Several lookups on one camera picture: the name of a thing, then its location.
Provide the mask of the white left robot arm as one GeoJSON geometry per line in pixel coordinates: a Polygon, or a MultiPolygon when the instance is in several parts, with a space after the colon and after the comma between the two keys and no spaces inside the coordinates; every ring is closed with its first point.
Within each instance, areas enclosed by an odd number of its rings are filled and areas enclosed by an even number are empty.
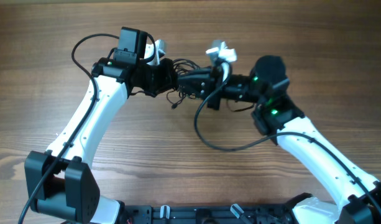
{"type": "Polygon", "coordinates": [[[93,159],[110,122],[134,88],[155,97],[174,88],[166,43],[123,27],[117,47],[87,72],[86,95],[65,129],[45,152],[32,151],[24,164],[28,201],[23,212],[61,218],[66,223],[132,223],[122,201],[101,195],[93,159]]]}

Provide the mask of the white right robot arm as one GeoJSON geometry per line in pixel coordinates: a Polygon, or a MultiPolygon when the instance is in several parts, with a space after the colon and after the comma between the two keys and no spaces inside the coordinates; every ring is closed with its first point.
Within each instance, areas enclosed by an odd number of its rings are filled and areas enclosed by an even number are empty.
{"type": "Polygon", "coordinates": [[[201,99],[202,107],[218,110],[223,99],[248,102],[262,141],[293,155],[328,191],[332,203],[311,194],[290,200],[293,223],[381,223],[381,181],[343,155],[295,105],[280,57],[259,58],[248,76],[233,74],[231,61],[223,58],[210,67],[176,59],[173,67],[179,92],[201,99]]]}

